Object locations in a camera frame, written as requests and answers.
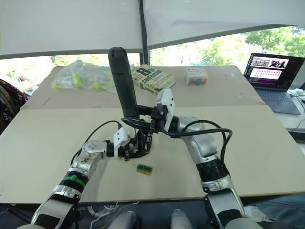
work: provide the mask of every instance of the black pole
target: black pole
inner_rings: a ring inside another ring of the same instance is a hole
[[[147,32],[145,26],[143,0],[139,0],[139,11],[140,11],[140,23],[141,23],[141,32],[142,32],[142,48],[143,48],[143,54],[140,55],[140,62],[141,64],[146,63],[149,65],[149,52],[147,46]]]

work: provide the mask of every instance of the laptop screen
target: laptop screen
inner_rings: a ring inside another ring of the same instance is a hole
[[[305,58],[252,53],[244,76],[254,87],[288,90]]]

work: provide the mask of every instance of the laptop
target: laptop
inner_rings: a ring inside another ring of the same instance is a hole
[[[252,53],[244,76],[273,112],[300,115],[287,93],[305,58]]]

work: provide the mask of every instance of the small box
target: small box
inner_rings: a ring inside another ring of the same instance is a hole
[[[204,85],[206,84],[207,79],[208,75],[204,68],[186,68],[186,85]]]

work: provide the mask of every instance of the window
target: window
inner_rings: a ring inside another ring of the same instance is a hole
[[[236,65],[243,73],[252,52],[304,57],[304,28],[260,30],[153,49],[150,65]]]
[[[128,53],[129,63],[140,65],[138,53]],[[26,91],[39,85],[55,66],[66,66],[82,60],[95,65],[109,66],[107,54],[58,55],[0,60],[0,79]]]

